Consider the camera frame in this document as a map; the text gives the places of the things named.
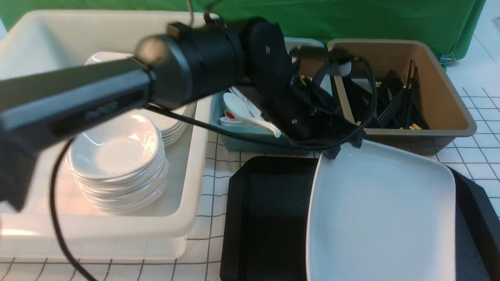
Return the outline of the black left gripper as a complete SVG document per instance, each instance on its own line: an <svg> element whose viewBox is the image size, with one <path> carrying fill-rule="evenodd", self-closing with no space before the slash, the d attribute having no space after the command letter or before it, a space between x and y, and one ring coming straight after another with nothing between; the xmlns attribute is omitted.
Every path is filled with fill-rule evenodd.
<svg viewBox="0 0 500 281"><path fill-rule="evenodd" d="M345 119L338 98L320 84L302 81L297 75L280 81L272 75L251 75L256 89L250 100L294 143L343 143L361 148L366 132L352 136L352 123ZM336 159L341 146L321 154Z"/></svg>

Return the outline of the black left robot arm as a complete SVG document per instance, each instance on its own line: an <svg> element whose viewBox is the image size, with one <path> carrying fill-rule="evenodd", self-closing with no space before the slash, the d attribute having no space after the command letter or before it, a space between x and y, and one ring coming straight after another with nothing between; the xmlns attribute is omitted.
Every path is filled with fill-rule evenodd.
<svg viewBox="0 0 500 281"><path fill-rule="evenodd" d="M234 85L290 140L285 149L327 151L361 130L300 80L280 26L261 17L176 22L143 39L135 55L1 81L1 201L21 211L39 154L136 108L173 110Z"/></svg>

